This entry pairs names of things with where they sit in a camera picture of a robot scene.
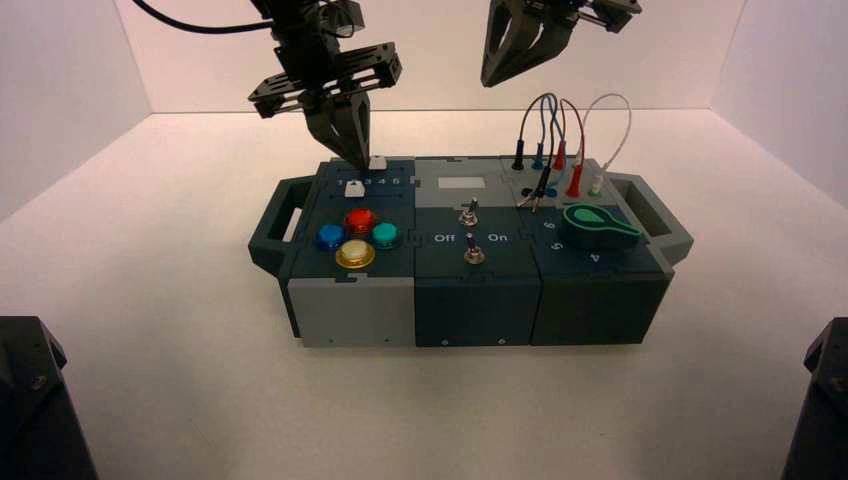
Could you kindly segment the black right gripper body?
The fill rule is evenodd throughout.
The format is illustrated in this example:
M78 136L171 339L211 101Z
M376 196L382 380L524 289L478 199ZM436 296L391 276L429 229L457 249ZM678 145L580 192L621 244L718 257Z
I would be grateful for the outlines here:
M637 0L554 1L565 17L576 23L589 22L610 33L619 33L630 20L643 12Z

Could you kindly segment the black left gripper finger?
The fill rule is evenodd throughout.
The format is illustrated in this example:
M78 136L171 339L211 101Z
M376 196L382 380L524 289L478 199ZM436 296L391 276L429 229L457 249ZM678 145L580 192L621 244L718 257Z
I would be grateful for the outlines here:
M304 108L307 128L313 138L340 158L353 159L351 106L346 101L318 99Z
M370 101L366 92L353 93L341 105L342 157L359 170L370 162Z

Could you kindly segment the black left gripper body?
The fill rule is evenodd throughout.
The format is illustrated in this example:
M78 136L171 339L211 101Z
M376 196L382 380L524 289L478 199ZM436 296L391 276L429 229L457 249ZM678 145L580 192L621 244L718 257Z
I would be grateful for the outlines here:
M340 41L365 28L357 1L255 1L282 72L263 80L248 100L263 118L303 109L318 99L391 88L402 65L392 42L344 51Z

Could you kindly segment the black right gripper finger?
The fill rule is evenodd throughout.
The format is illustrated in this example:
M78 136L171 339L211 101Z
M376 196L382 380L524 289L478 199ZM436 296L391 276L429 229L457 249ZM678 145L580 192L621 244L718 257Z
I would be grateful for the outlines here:
M521 73L557 57L568 45L576 23L569 21L554 1L523 1L524 27L519 40Z
M491 1L484 41L481 83L491 88L521 74L519 40L523 1Z

